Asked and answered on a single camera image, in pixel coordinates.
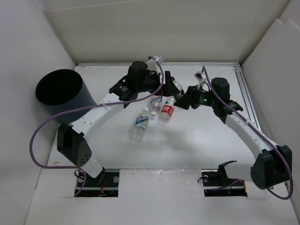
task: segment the black metal base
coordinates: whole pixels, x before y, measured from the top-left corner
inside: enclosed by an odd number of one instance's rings
[[[221,196],[247,196],[247,190],[240,182],[226,187],[222,190],[214,190],[231,184],[234,180],[221,180],[218,169],[202,170],[202,181],[205,197],[221,197]]]
[[[96,185],[86,180],[82,191],[76,197],[118,197],[120,170],[106,170],[104,181]],[[77,180],[75,193],[81,188],[82,179]]]

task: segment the clear plastic bottle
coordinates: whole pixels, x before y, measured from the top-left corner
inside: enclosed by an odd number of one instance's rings
[[[135,120],[135,124],[130,139],[135,142],[142,142],[148,123],[149,123],[149,109],[144,108],[144,110],[138,114]]]
[[[171,119],[171,116],[173,114],[173,111],[174,111],[174,102],[175,102],[175,99],[174,97],[169,97],[160,114],[159,114],[159,123],[160,124],[163,124],[163,125],[167,125],[167,123],[169,122],[169,120]]]
[[[179,98],[184,96],[184,90],[183,90],[182,85],[180,83],[178,83],[173,76],[172,76],[172,81],[175,84],[175,86],[177,87],[177,89],[180,91],[178,94],[174,95],[174,99],[175,99],[175,101],[177,101]]]
[[[162,101],[163,101],[162,96],[152,95],[150,101],[150,109],[152,111],[159,112],[161,109]]]

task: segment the gray cylindrical bin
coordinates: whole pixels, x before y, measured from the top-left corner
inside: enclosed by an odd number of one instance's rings
[[[36,97],[52,115],[96,104],[81,76],[70,69],[56,70],[44,76],[37,84]],[[88,111],[59,116],[57,120],[60,124],[70,124]]]

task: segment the screw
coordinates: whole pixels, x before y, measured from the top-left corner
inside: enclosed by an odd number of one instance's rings
[[[118,183],[118,182],[119,182],[119,177],[113,177],[112,181],[113,181],[114,183]]]
[[[203,180],[204,182],[208,182],[208,176],[207,176],[207,175],[204,175],[204,176],[202,177],[202,180]]]

